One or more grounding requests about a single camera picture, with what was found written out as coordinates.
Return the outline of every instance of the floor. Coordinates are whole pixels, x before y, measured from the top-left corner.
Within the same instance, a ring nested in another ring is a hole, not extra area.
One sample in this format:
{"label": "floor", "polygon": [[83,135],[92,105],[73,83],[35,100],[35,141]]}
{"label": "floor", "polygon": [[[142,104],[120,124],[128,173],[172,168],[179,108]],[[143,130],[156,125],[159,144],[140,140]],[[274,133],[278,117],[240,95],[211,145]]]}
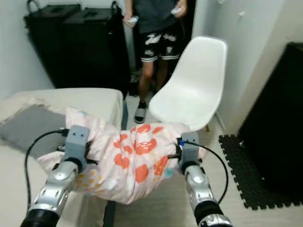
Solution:
{"label": "floor", "polygon": [[[138,97],[128,96],[126,103],[129,111],[127,128],[132,128],[134,112],[139,102]],[[146,122],[157,122],[147,112]],[[223,153],[218,142],[218,136],[222,129],[214,117],[210,125],[210,132],[200,131],[200,142],[216,151],[221,157]],[[207,154],[203,167],[210,179],[213,193],[218,198],[223,192],[225,178],[221,163],[211,154]],[[229,175],[230,185],[225,199],[221,203],[221,209],[230,218],[236,227],[302,227],[303,206],[289,207],[274,210],[252,211],[243,206],[243,201],[237,191],[236,183]],[[191,210],[186,182],[182,175],[164,181],[151,195],[138,200],[130,205],[118,204],[115,215],[115,226],[124,227],[196,227],[193,212]]]}

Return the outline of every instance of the black furniture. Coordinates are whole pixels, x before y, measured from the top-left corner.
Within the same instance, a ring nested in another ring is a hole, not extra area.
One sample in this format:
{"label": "black furniture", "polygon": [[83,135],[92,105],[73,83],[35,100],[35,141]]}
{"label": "black furniture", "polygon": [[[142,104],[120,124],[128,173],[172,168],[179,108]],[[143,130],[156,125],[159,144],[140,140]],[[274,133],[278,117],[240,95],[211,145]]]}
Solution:
{"label": "black furniture", "polygon": [[71,86],[108,87],[126,96],[130,70],[120,8],[86,8],[63,23]]}
{"label": "black furniture", "polygon": [[289,43],[239,136],[265,183],[302,193],[303,44]]}
{"label": "black furniture", "polygon": [[80,10],[80,4],[48,5],[24,17],[29,37],[56,88],[68,87],[62,22]]}

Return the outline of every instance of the gray pillow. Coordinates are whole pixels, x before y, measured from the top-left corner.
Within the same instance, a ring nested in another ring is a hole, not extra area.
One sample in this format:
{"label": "gray pillow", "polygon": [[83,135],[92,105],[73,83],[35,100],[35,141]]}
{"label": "gray pillow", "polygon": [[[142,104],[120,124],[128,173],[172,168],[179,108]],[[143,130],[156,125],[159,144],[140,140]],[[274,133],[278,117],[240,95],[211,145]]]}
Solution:
{"label": "gray pillow", "polygon": [[[65,127],[64,115],[51,112],[43,106],[32,105],[0,125],[0,138],[26,151],[38,136],[62,127]],[[38,158],[54,152],[64,142],[65,137],[61,134],[47,135],[35,144],[30,155]]]}

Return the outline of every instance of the white plastic chair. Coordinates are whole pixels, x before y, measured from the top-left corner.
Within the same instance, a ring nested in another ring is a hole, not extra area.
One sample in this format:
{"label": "white plastic chair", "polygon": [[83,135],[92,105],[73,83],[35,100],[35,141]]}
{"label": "white plastic chair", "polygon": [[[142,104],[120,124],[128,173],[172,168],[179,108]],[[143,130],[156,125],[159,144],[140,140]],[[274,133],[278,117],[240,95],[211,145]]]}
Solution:
{"label": "white plastic chair", "polygon": [[193,131],[204,128],[222,97],[226,55],[222,40],[191,40],[170,80],[150,101],[151,114],[161,122],[184,123]]}

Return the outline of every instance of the bed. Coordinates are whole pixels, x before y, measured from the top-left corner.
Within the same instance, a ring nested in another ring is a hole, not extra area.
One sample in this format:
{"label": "bed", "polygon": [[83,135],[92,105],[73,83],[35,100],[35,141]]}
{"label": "bed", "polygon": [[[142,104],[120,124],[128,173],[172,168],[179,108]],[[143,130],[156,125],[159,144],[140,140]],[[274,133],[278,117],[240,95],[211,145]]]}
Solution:
{"label": "bed", "polygon": [[[19,92],[0,101],[0,122],[15,113],[27,100],[37,97],[55,108],[64,110],[68,105],[101,117],[121,128],[123,96],[120,91],[106,88],[69,88]],[[20,226],[26,214],[27,193],[24,178],[24,152],[8,146],[0,139],[0,225]],[[40,165],[29,159],[32,200],[44,185],[46,174]],[[102,226],[107,201],[71,192],[59,227]]]}

